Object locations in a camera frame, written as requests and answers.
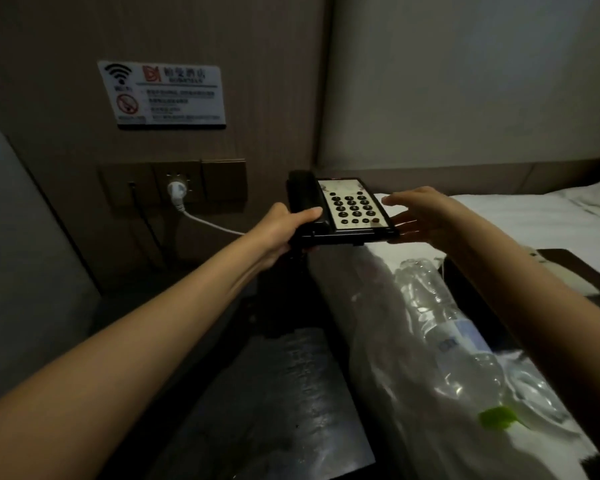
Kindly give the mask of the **white power plug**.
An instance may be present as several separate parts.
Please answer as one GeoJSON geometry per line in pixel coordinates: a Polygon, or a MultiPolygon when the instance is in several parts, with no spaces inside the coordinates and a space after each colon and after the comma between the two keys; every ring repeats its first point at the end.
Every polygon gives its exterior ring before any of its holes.
{"type": "Polygon", "coordinates": [[[173,206],[183,214],[186,213],[184,201],[188,191],[186,183],[181,180],[172,180],[167,186],[167,192],[173,206]]]}

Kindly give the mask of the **dark bedside table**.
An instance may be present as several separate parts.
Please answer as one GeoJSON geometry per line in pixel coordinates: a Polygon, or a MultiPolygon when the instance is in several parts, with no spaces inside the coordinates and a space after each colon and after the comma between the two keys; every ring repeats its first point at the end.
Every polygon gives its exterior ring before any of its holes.
{"type": "Polygon", "coordinates": [[[378,464],[307,275],[274,273],[160,398],[143,480],[371,480],[378,464]]]}

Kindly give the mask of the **dark bed runner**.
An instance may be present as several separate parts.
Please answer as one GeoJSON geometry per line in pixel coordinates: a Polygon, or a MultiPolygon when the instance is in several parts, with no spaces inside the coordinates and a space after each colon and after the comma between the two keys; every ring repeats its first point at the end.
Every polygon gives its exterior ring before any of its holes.
{"type": "Polygon", "coordinates": [[[600,273],[565,249],[535,250],[529,254],[570,289],[600,308],[600,273]]]}

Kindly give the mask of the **brown wall socket panel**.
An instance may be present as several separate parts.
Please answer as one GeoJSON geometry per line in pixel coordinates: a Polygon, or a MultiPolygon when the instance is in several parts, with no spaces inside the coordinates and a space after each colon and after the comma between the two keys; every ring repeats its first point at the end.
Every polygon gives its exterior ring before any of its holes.
{"type": "Polygon", "coordinates": [[[248,199],[243,160],[140,162],[99,167],[113,209],[192,204],[194,209],[241,208],[248,199]]]}

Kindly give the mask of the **clear plastic bag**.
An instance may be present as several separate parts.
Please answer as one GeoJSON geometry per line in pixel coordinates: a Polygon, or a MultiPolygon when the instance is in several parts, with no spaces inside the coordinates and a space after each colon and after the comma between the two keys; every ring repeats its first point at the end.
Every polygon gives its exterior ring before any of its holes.
{"type": "Polygon", "coordinates": [[[590,480],[598,450],[528,354],[491,348],[517,422],[484,428],[441,385],[413,330],[390,265],[371,246],[323,246],[310,272],[350,346],[349,371],[405,477],[418,480],[590,480]]]}

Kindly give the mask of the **clear plastic water bottle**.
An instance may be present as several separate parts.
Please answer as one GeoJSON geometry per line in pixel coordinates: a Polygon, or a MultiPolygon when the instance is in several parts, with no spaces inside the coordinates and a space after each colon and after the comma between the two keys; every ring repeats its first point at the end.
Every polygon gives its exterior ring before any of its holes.
{"type": "Polygon", "coordinates": [[[504,368],[460,310],[434,263],[407,259],[394,277],[414,332],[432,351],[441,380],[437,391],[460,402],[484,428],[510,428],[518,419],[504,404],[504,368]]]}

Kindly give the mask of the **black desk telephone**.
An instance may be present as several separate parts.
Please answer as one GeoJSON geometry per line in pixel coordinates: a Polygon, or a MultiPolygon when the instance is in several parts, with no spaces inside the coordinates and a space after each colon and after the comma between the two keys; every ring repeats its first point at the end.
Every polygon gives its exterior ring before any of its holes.
{"type": "Polygon", "coordinates": [[[359,178],[317,178],[329,213],[329,230],[300,227],[290,240],[296,249],[383,242],[397,235],[391,218],[359,178]]]}

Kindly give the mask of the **person's right forearm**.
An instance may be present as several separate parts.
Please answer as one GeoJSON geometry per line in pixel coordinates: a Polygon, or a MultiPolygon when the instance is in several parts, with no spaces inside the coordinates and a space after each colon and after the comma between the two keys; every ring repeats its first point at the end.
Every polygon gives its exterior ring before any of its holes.
{"type": "Polygon", "coordinates": [[[445,200],[448,256],[600,451],[600,308],[494,224],[445,200]]]}

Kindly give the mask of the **white wall notice sign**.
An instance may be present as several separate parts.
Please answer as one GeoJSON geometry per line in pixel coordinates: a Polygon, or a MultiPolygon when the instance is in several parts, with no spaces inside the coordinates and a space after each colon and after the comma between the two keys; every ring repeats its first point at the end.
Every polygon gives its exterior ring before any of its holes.
{"type": "Polygon", "coordinates": [[[99,61],[116,125],[122,130],[224,130],[218,66],[99,61]]]}

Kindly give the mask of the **white bed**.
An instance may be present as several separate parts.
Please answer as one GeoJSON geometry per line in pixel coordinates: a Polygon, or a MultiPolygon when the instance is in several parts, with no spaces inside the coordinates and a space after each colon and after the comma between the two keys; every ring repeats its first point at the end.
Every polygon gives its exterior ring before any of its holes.
{"type": "Polygon", "coordinates": [[[600,273],[600,217],[548,194],[456,195],[458,202],[535,250],[565,249],[600,273]]]}

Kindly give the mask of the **person's left forearm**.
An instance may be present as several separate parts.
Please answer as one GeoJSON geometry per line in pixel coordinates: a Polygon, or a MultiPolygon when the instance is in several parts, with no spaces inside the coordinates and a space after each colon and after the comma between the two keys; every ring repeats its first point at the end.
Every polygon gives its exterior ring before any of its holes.
{"type": "Polygon", "coordinates": [[[276,259],[254,232],[0,398],[0,480],[94,480],[192,348],[276,259]]]}

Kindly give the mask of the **black telephone handset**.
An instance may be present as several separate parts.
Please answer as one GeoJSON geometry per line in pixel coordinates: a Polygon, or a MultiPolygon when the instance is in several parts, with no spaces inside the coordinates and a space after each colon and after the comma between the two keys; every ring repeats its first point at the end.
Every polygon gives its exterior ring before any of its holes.
{"type": "Polygon", "coordinates": [[[329,230],[329,213],[323,190],[315,175],[308,170],[293,170],[288,174],[286,189],[293,213],[316,207],[322,210],[320,217],[304,227],[316,233],[326,233],[329,230]]]}

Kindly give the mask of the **person's left hand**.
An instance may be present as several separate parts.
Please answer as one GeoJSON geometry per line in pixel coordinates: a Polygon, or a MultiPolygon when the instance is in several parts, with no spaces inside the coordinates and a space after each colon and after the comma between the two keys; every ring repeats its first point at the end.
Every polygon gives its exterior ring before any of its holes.
{"type": "Polygon", "coordinates": [[[291,226],[287,206],[276,202],[260,222],[246,235],[250,247],[255,251],[256,268],[263,271],[290,249],[289,241],[302,226],[291,226]]]}

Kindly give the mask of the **person's right hand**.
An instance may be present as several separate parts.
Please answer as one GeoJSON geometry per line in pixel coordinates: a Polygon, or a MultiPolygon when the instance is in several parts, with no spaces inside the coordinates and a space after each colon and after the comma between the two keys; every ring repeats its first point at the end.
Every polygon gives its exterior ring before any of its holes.
{"type": "Polygon", "coordinates": [[[449,253],[461,238],[461,229],[472,218],[472,211],[462,203],[432,187],[414,190],[422,193],[418,201],[418,217],[425,226],[425,242],[449,253]]]}

